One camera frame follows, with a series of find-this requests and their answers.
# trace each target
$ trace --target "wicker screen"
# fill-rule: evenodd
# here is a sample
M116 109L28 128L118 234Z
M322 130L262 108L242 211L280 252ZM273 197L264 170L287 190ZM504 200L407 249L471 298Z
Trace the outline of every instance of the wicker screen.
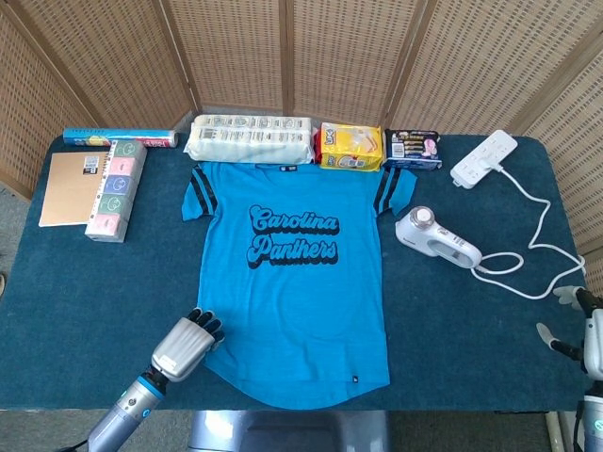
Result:
M438 2L392 125L504 128L602 12L600 0Z
M579 248L603 238L603 52L528 129L553 161Z
M50 142L64 126L94 126L0 13L0 180L31 198Z
M586 264L586 286L603 297L603 259Z
M296 114L377 124L417 3L296 0Z
M283 108L278 0L164 3L203 104Z
M150 1L21 5L106 125L171 127L191 109Z

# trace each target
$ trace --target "yellow snack bag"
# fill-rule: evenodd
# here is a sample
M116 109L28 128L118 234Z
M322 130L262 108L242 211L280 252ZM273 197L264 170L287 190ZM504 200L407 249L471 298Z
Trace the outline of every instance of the yellow snack bag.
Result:
M324 122L317 153L322 168L377 171L383 162L381 127Z

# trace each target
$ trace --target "robotic hand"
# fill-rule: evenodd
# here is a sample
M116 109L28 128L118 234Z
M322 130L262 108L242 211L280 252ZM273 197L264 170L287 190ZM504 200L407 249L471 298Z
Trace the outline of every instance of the robotic hand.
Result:
M578 361L582 371L592 379L593 386L579 402L574 428L574 450L578 444L579 419L584 416L584 449L586 452L603 451L603 298L594 296L582 287L565 286L553 290L560 304L571 304L586 315L586 328L582 347L573 347L552 335L542 323L536 325L540 337L551 350Z
M182 317L155 348L149 368L123 392L92 429L88 437L88 451L117 451L163 400L168 382L188 377L205 353L216 349L224 340L220 328L221 322L213 313L203 313L199 308ZM74 451L84 443L58 452Z

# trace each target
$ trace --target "table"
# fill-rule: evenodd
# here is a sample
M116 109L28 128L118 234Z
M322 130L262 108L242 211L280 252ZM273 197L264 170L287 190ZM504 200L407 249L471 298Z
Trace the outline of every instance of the table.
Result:
M93 242L84 236L83 226L38 227L50 155L86 149L66 147L60 137L52 143L0 302L1 409L109 407L145 369L171 326L194 307L209 219L181 219L194 165L182 153L186 139L180 136L176 149L149 150L123 244ZM540 293L553 276L573 265L551 250L527 252L542 205L526 200L496 173L471 190L451 182L450 168L482 140L442 137L444 166L416 171L410 206L429 206L441 224L484 254L523 254L524 267L500 280ZM552 200L540 241L575 252L545 148L528 137L518 142L503 162L505 169L528 192ZM578 365L545 346L535 324L542 321L577 345L582 313L559 305L553 296L531 301L478 282L468 270L402 246L391 214L378 222L391 384L337 408L575 408L586 378ZM584 285L584 280L575 273L561 283ZM247 410L266 405L200 366L186 381L169 386L160 408Z

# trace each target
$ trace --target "brown notebook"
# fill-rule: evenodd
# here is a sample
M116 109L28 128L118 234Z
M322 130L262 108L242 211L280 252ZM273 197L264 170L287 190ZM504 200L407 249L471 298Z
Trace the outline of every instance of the brown notebook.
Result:
M101 184L107 152L54 153L40 226L86 224Z

